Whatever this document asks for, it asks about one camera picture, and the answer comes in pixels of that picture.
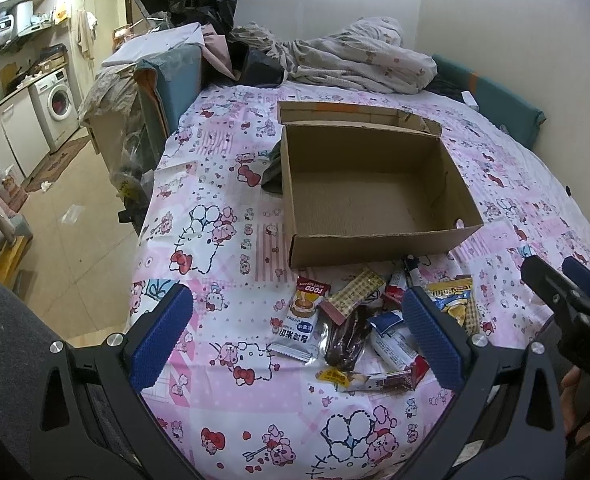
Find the right hand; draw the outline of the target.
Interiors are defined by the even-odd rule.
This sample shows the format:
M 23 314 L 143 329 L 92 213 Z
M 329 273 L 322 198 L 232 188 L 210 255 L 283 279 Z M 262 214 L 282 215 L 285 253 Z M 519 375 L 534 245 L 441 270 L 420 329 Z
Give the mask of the right hand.
M 575 410 L 575 400 L 580 378 L 581 370 L 574 366 L 563 377 L 562 382 L 560 383 L 563 388 L 563 391 L 560 394 L 560 408 L 562 409 L 565 434 L 566 436 L 569 436 L 573 432 L 575 434 L 576 443 L 580 443 L 590 437 L 590 422 L 580 426 Z

